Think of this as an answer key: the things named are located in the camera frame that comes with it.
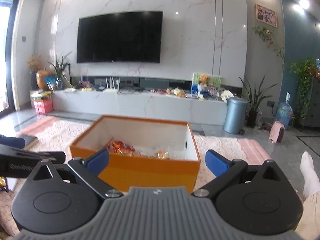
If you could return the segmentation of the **orange chip bag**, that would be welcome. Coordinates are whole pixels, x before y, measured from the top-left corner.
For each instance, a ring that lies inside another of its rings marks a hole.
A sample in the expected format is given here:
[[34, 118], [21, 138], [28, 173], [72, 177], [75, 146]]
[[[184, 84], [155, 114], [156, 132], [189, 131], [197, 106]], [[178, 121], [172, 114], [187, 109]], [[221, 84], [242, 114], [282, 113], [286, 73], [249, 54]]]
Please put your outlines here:
[[136, 152], [131, 145], [125, 144], [122, 141], [111, 140], [107, 143], [106, 147], [110, 153], [116, 155], [131, 156]]

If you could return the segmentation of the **clear bag of nuts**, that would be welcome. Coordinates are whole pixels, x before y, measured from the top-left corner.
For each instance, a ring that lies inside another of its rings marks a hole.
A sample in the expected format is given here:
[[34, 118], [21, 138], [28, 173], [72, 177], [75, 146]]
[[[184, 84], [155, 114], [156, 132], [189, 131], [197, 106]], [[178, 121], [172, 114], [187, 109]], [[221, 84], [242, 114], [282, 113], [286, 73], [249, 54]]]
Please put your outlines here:
[[166, 150], [157, 151], [156, 152], [156, 157], [158, 159], [162, 159], [162, 160], [170, 159], [170, 155], [168, 154], [168, 152]]

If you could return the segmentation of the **white clear snack packet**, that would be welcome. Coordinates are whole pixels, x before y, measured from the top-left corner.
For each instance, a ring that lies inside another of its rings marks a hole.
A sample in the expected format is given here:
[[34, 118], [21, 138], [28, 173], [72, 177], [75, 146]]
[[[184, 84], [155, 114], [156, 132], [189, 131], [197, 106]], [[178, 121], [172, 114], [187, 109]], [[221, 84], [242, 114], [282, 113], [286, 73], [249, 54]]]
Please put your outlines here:
[[156, 157], [156, 152], [158, 151], [154, 147], [146, 147], [146, 146], [134, 146], [136, 152], [140, 153], [144, 157]]

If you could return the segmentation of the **grey metal trash bin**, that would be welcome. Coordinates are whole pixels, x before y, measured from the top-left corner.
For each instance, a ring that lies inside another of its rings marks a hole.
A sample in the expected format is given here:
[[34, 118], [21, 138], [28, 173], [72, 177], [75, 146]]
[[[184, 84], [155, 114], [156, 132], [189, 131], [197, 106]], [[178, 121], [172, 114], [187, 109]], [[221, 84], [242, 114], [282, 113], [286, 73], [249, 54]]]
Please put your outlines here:
[[230, 134], [244, 134], [245, 115], [248, 101], [243, 98], [229, 98], [227, 100], [227, 113], [224, 131]]

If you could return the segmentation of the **pink storage box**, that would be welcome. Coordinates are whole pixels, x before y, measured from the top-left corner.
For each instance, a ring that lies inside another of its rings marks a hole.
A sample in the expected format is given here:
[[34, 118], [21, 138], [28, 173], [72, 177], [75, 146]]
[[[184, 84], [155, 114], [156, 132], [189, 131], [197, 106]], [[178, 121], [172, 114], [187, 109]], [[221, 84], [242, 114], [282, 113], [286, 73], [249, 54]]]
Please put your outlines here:
[[47, 100], [36, 100], [33, 101], [35, 112], [37, 114], [48, 114], [53, 111], [53, 101], [52, 99]]

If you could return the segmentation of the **orange cardboard box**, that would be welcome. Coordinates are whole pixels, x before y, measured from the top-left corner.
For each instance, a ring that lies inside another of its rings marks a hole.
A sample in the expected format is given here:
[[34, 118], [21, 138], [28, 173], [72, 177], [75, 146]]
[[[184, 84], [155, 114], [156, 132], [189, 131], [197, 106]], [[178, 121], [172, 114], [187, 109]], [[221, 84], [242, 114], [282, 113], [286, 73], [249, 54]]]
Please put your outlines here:
[[70, 145], [82, 159], [101, 149], [109, 161], [99, 178], [119, 191], [195, 187], [201, 160], [187, 122], [103, 115]]

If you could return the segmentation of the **white tv console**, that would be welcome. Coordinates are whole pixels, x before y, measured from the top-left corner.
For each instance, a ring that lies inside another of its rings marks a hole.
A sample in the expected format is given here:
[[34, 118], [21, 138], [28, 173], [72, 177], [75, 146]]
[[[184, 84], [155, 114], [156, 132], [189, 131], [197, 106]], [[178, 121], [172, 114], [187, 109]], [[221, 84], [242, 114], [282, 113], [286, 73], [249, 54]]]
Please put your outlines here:
[[152, 92], [55, 92], [56, 111], [117, 115], [157, 120], [223, 125], [227, 105], [216, 100], [197, 100]]

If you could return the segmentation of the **tall leafy floor plant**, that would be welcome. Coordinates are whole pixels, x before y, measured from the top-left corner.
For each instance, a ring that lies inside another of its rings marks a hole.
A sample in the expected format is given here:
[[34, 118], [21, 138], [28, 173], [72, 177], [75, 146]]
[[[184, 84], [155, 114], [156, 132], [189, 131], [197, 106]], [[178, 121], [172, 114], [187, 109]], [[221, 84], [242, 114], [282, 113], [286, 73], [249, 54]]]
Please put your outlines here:
[[265, 93], [271, 88], [276, 87], [278, 85], [277, 83], [275, 83], [271, 86], [263, 88], [265, 77], [266, 76], [264, 75], [258, 86], [256, 85], [256, 83], [254, 83], [253, 87], [251, 87], [248, 81], [245, 81], [244, 79], [239, 77], [245, 91], [247, 92], [247, 96], [245, 96], [245, 99], [247, 99], [249, 103], [247, 126], [251, 128], [255, 127], [258, 115], [258, 108], [261, 102], [265, 99], [272, 97], [271, 95], [266, 95]]

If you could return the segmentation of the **brown round vase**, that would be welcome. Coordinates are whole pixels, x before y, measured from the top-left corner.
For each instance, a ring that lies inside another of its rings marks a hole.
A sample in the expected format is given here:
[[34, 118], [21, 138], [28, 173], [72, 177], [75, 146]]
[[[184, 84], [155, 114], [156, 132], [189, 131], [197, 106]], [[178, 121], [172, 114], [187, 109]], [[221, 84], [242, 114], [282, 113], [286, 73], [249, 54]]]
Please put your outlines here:
[[38, 88], [41, 90], [48, 90], [48, 85], [46, 83], [46, 77], [51, 76], [52, 71], [46, 69], [39, 69], [36, 72], [36, 81]]

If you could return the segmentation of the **potted plant on console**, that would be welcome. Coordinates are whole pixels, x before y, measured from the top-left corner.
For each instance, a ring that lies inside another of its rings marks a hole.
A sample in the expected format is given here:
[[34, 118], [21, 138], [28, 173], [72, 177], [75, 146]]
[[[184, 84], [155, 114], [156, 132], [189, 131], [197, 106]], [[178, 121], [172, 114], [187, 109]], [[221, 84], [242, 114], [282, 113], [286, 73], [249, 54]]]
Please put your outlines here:
[[63, 83], [63, 88], [73, 88], [71, 83], [71, 63], [68, 59], [69, 55], [71, 55], [72, 51], [69, 51], [66, 55], [56, 55], [54, 58], [54, 62], [48, 61], [51, 67], [55, 72], [55, 76], [57, 80], [60, 80]]

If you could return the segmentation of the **white wifi router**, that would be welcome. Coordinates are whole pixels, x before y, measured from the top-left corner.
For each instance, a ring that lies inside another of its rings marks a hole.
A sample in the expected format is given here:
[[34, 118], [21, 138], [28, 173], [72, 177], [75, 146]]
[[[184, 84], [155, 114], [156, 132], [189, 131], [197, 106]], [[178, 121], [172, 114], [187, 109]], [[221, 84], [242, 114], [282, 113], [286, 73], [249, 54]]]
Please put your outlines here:
[[107, 92], [119, 92], [120, 87], [120, 78], [109, 77], [106, 78], [106, 88], [103, 90], [103, 93]]

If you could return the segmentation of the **blue water jug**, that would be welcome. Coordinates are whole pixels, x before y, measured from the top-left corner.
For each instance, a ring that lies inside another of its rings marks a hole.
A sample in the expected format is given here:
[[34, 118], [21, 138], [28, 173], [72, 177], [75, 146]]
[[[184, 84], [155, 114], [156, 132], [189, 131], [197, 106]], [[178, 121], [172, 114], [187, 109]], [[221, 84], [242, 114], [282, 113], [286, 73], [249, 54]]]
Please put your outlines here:
[[291, 94], [287, 92], [285, 101], [279, 104], [277, 113], [276, 113], [276, 121], [283, 124], [285, 129], [288, 128], [293, 115], [292, 107], [289, 104], [290, 97], [291, 97]]

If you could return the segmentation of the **climbing green vine plant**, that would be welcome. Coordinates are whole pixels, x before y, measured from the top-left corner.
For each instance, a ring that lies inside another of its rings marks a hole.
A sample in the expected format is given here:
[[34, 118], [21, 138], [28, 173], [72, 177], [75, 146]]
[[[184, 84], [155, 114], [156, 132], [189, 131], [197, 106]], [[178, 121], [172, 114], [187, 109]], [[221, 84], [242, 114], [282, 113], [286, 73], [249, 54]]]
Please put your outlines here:
[[312, 85], [313, 77], [317, 76], [318, 67], [316, 60], [311, 57], [306, 57], [291, 64], [290, 71], [297, 76], [297, 99], [296, 107], [298, 116], [303, 120], [306, 119], [310, 102], [308, 99]]

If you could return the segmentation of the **black wall television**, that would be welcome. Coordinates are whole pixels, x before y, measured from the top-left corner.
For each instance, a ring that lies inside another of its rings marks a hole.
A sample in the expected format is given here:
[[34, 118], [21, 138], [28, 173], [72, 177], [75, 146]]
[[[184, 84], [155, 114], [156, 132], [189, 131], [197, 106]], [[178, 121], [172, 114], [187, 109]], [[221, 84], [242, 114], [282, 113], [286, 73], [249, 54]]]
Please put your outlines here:
[[162, 11], [131, 11], [81, 18], [77, 63], [159, 63]]

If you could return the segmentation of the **framed wall picture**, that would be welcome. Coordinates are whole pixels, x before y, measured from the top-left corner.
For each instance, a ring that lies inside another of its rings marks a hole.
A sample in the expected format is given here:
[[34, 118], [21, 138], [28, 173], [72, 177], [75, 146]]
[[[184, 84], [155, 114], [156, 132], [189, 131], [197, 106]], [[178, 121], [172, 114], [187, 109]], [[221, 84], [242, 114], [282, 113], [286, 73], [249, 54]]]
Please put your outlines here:
[[277, 13], [258, 3], [255, 4], [256, 20], [266, 23], [274, 28], [278, 27]]

